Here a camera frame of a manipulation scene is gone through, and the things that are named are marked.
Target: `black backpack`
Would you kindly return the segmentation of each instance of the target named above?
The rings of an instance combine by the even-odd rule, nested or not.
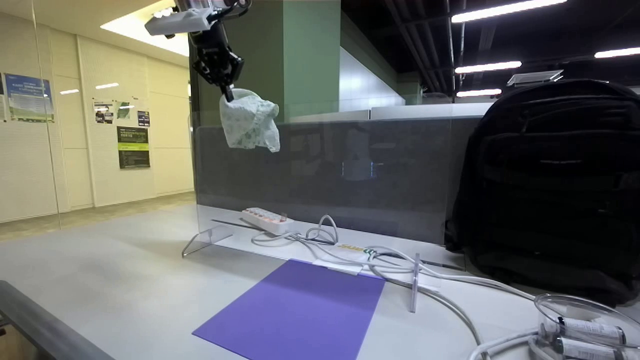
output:
[[[469,138],[445,244],[501,281],[621,304],[640,275],[640,97],[593,80],[515,90]]]

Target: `clear plastic container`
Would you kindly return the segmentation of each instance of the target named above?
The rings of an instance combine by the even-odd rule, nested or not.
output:
[[[579,297],[539,295],[539,333],[529,346],[541,360],[640,360],[640,323]]]

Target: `black ceiling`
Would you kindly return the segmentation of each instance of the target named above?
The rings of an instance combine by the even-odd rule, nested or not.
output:
[[[555,69],[564,69],[565,78],[640,85],[640,55],[593,57],[597,51],[640,47],[640,0],[568,0],[451,24],[450,44],[447,14],[520,1],[342,0],[342,9],[396,72],[417,71],[428,92],[503,88],[513,74]],[[454,67],[516,60],[523,66],[468,74],[460,84],[459,76],[452,77],[452,57]]]

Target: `ceiling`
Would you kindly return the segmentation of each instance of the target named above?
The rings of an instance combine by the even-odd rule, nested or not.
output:
[[[38,24],[187,67],[189,61],[186,56],[100,29],[100,25],[156,2],[157,0],[33,0],[33,10]],[[31,0],[0,0],[0,12],[31,20]]]
[[[568,0],[452,24],[450,44],[447,14],[520,1],[342,0],[342,9],[396,72],[418,72],[427,92],[504,88],[513,74],[556,69],[565,78],[640,85],[640,55],[593,57],[597,51],[640,47],[638,0]],[[503,61],[523,65],[454,80],[453,67]]]

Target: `poster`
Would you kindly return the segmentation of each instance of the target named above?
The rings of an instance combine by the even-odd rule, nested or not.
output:
[[[128,101],[115,101],[115,106],[118,110],[118,119],[126,120],[131,118],[131,109],[135,107]]]
[[[94,101],[95,121],[99,124],[113,124],[113,108],[111,101]]]
[[[6,113],[4,112],[4,86],[2,82],[2,74],[0,74],[0,121],[6,122]]]
[[[118,126],[118,156],[121,169],[151,167],[148,129]]]
[[[12,120],[54,122],[49,80],[5,74],[4,82]]]
[[[138,111],[138,126],[151,126],[148,111]]]

